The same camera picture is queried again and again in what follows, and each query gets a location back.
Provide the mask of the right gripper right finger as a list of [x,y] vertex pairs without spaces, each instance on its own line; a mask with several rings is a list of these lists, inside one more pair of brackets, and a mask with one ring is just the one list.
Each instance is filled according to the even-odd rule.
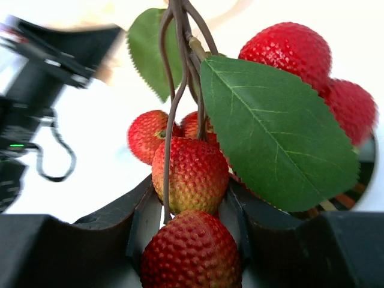
[[244,287],[382,287],[383,214],[299,220],[230,180],[220,220],[241,255]]

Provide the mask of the red fake lychee bunch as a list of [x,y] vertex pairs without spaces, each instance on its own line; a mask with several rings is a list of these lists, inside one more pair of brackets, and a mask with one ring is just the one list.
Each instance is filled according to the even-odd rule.
[[358,174],[350,141],[315,91],[296,76],[225,58],[189,1],[149,9],[128,30],[136,69],[174,116],[187,82],[241,184],[281,212],[347,190]]

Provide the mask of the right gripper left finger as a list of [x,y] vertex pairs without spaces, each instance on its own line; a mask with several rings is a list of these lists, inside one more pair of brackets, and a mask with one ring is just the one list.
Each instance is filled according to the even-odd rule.
[[73,224],[50,215],[3,214],[1,286],[95,287],[107,273],[138,270],[160,214],[150,176]]

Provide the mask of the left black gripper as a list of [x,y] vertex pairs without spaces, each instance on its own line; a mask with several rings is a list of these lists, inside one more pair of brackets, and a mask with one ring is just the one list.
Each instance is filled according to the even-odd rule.
[[[26,165],[18,159],[28,150],[37,153],[36,170],[44,179],[63,182],[76,166],[76,155],[58,132],[53,104],[65,85],[88,87],[123,29],[115,24],[99,28],[55,30],[16,16],[1,25],[1,46],[28,61],[1,96],[1,211],[18,197]],[[31,140],[43,118],[53,138],[71,158],[63,176],[43,170],[43,149]]]

